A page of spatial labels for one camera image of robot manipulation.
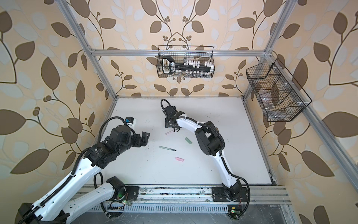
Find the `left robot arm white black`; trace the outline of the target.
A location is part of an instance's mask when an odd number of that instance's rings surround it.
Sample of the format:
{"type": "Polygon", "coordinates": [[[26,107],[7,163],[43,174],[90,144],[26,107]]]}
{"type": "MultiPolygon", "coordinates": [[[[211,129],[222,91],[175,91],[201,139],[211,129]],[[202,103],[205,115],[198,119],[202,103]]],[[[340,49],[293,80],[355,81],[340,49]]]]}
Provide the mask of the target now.
{"type": "Polygon", "coordinates": [[[94,190],[74,199],[73,196],[117,157],[132,147],[145,147],[150,134],[141,134],[128,126],[126,121],[112,129],[104,141],[85,149],[75,161],[72,171],[52,190],[34,203],[23,203],[18,210],[18,224],[70,224],[92,207],[113,199],[126,201],[129,194],[125,184],[111,177],[94,190]]]}

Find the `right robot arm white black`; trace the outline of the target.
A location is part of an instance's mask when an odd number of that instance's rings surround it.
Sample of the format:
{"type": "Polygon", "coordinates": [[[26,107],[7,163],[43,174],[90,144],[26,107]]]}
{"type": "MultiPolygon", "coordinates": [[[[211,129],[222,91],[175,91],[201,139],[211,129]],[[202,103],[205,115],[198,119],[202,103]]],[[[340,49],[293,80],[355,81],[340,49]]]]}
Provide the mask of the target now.
{"type": "Polygon", "coordinates": [[[222,180],[223,193],[220,196],[231,202],[241,199],[240,193],[243,192],[242,183],[245,183],[247,189],[245,193],[247,196],[245,207],[238,210],[230,210],[227,214],[231,219],[240,219],[250,204],[250,186],[245,178],[235,175],[231,171],[224,155],[225,141],[223,136],[212,122],[203,123],[196,121],[188,117],[184,112],[177,111],[176,107],[171,105],[166,99],[161,99],[160,106],[165,115],[166,126],[172,127],[174,132],[186,129],[194,133],[201,151],[213,159],[222,180]]]}

